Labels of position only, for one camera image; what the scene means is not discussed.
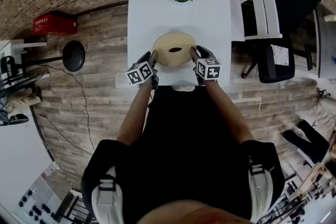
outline plant pot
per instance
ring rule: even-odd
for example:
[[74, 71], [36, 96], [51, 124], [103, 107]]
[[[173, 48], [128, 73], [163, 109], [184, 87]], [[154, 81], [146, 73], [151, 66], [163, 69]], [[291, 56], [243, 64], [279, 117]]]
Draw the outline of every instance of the plant pot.
[[186, 1], [183, 1], [183, 2], [180, 2], [180, 1], [176, 1], [176, 0], [174, 0], [175, 2], [178, 2], [178, 3], [186, 3], [186, 2], [188, 2], [189, 0], [186, 0]]

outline red crate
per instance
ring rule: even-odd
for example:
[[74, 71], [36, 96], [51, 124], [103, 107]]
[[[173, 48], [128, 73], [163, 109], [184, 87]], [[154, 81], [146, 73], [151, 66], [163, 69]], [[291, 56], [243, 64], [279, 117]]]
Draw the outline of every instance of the red crate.
[[77, 32], [77, 19], [47, 14], [34, 20], [33, 35], [69, 35]]

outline black clothing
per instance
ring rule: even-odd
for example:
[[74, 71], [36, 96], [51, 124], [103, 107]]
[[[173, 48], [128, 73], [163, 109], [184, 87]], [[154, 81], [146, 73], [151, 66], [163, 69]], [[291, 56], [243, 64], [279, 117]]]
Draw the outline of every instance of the black clothing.
[[271, 170], [273, 204], [284, 186], [274, 145], [257, 141], [239, 145], [205, 87], [193, 92], [159, 87], [140, 138], [130, 146], [112, 140], [99, 143], [83, 175], [83, 200], [92, 212], [92, 190], [115, 165], [125, 224], [136, 223], [158, 206], [184, 199], [250, 219], [250, 156]]
[[313, 163], [320, 163], [329, 149], [329, 142], [314, 130], [307, 121], [301, 121], [298, 124], [298, 128], [303, 130], [310, 142], [302, 139], [291, 130], [285, 131], [283, 137], [307, 154]]

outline black and white marker cube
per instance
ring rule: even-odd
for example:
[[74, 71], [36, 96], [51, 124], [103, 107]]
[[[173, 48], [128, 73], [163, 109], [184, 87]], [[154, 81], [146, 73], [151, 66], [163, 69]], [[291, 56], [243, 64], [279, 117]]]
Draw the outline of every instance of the black and white marker cube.
[[197, 74], [205, 80], [218, 79], [221, 71], [219, 59], [198, 59]]
[[126, 72], [126, 76], [130, 84], [141, 84], [144, 83], [153, 75], [153, 71], [149, 66], [148, 62], [142, 62], [135, 66], [132, 66]]

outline paper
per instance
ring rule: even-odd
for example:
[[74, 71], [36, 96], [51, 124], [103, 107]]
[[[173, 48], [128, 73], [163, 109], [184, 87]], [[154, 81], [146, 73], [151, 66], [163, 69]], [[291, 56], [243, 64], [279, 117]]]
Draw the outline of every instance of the paper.
[[273, 49], [274, 63], [276, 65], [288, 66], [289, 65], [289, 53], [288, 48], [271, 45]]

